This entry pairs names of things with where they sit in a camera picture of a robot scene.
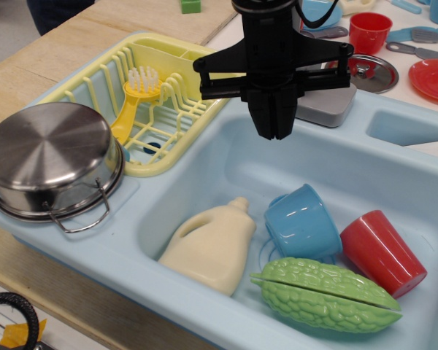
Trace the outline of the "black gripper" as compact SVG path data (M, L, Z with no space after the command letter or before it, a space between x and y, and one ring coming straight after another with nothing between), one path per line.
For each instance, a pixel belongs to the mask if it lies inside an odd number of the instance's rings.
M233 1L242 16L244 37L235 45L198 58L193 70L201 78L204 99L247 99L259 136L275 137L268 93L277 93L277 139L293 129L298 97L307 91L350 86L348 60L353 46L300 34L305 23L317 27L329 15L310 21L300 1Z

